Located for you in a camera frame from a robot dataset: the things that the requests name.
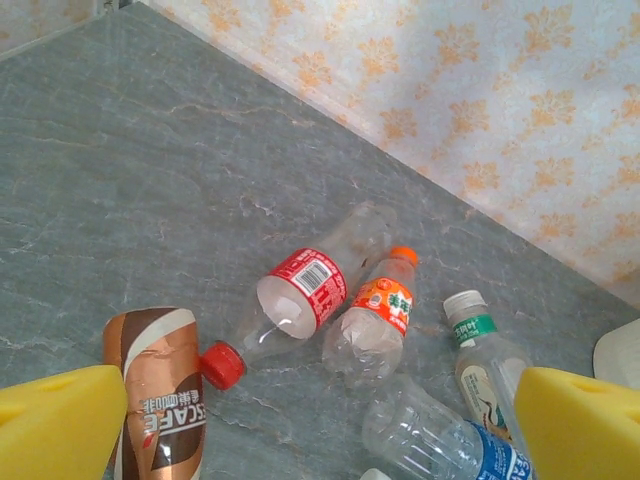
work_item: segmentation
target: green bottle label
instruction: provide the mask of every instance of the green bottle label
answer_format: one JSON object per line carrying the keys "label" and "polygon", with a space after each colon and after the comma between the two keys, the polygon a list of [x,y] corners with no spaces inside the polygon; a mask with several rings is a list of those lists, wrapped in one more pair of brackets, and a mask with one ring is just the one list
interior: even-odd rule
{"label": "green bottle label", "polygon": [[471,317],[457,324],[453,333],[456,336],[458,345],[462,345],[467,340],[479,337],[480,335],[486,335],[487,333],[496,332],[497,328],[491,320],[490,315],[480,315],[478,317]]}

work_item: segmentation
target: wall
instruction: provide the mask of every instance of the wall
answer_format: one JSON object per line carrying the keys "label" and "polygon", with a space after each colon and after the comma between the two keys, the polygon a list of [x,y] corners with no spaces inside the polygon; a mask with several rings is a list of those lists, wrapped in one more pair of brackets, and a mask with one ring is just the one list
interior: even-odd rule
{"label": "wall", "polygon": [[96,0],[2,0],[0,54],[88,20],[97,14],[96,5]]}
{"label": "wall", "polygon": [[151,5],[640,306],[640,0]]}

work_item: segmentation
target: barcode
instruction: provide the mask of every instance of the barcode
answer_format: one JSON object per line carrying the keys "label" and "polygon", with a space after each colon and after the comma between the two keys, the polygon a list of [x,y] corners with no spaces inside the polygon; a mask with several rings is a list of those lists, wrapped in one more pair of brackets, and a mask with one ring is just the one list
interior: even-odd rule
{"label": "barcode", "polygon": [[331,271],[322,262],[314,260],[296,275],[294,282],[304,290],[307,295],[313,295],[330,276]]}

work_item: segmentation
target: crushed plastic bottle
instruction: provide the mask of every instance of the crushed plastic bottle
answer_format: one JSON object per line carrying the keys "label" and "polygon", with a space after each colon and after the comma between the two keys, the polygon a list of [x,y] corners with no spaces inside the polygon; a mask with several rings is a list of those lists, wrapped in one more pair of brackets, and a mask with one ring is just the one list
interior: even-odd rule
{"label": "crushed plastic bottle", "polygon": [[201,356],[205,378],[226,390],[248,364],[303,344],[344,303],[367,267],[388,254],[396,220],[390,207],[357,205],[331,233],[260,279],[236,331]]}
{"label": "crushed plastic bottle", "polygon": [[513,399],[522,372],[533,365],[531,360],[520,347],[500,336],[476,290],[446,299],[444,310],[460,345],[456,381],[473,418],[526,454]]}
{"label": "crushed plastic bottle", "polygon": [[396,374],[365,415],[365,447],[423,480],[528,480],[531,463],[509,443],[463,420]]}
{"label": "crushed plastic bottle", "polygon": [[342,372],[349,387],[378,385],[402,358],[415,291],[418,255],[394,247],[369,275],[351,308],[329,328],[322,350],[327,370]]}

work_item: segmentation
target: white object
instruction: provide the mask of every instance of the white object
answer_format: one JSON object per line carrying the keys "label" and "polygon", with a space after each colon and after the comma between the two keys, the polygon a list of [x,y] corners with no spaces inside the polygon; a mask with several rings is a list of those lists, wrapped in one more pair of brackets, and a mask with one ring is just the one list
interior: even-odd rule
{"label": "white object", "polygon": [[519,346],[500,336],[478,291],[458,293],[443,306],[460,346],[456,381],[473,420],[527,454],[513,401],[520,376],[532,366],[531,360]]}
{"label": "white object", "polygon": [[640,390],[640,318],[598,340],[593,373],[599,380]]}
{"label": "white object", "polygon": [[391,480],[388,476],[382,473],[377,468],[370,468],[364,475],[360,477],[360,480]]}
{"label": "white object", "polygon": [[381,384],[400,363],[417,261],[410,248],[393,248],[371,272],[351,308],[327,331],[322,363],[344,374],[348,387]]}

